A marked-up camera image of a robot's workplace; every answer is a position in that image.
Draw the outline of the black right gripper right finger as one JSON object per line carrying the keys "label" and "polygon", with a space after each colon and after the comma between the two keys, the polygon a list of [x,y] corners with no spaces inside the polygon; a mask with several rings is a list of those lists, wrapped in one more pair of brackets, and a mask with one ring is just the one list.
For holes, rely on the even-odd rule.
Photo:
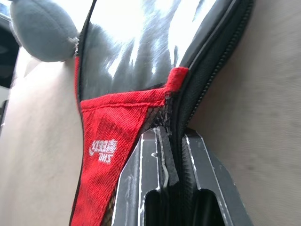
{"label": "black right gripper right finger", "polygon": [[182,137],[183,219],[186,226],[251,226],[230,173],[188,129]]}

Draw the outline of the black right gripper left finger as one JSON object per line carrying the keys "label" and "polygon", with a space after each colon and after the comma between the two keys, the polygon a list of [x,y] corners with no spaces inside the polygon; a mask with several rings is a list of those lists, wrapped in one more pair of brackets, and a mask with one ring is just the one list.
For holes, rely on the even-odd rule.
{"label": "black right gripper left finger", "polygon": [[178,185],[166,129],[142,133],[119,177],[112,225],[173,225]]}

